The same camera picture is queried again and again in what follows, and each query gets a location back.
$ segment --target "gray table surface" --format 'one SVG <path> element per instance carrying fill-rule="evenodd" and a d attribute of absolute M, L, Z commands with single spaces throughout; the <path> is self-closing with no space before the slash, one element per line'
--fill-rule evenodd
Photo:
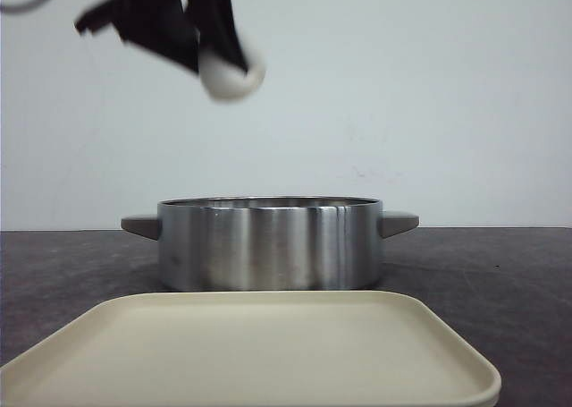
<path fill-rule="evenodd" d="M 376 289 L 417 297 L 502 375 L 499 406 L 572 405 L 572 229 L 419 228 L 385 241 Z M 2 233 L 6 363 L 101 301 L 169 291 L 156 243 Z"/>

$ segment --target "beige tray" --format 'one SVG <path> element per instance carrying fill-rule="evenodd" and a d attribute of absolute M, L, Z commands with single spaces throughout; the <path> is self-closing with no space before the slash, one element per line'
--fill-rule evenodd
<path fill-rule="evenodd" d="M 493 406 L 501 377 L 395 293 L 150 293 L 2 367 L 3 406 Z"/>

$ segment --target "stainless steel pot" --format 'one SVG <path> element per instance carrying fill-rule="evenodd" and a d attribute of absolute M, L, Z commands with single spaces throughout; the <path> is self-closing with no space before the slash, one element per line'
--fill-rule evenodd
<path fill-rule="evenodd" d="M 379 237 L 418 224 L 378 199 L 348 197 L 180 199 L 122 220 L 159 241 L 161 280 L 180 291 L 362 287 L 380 276 Z"/>

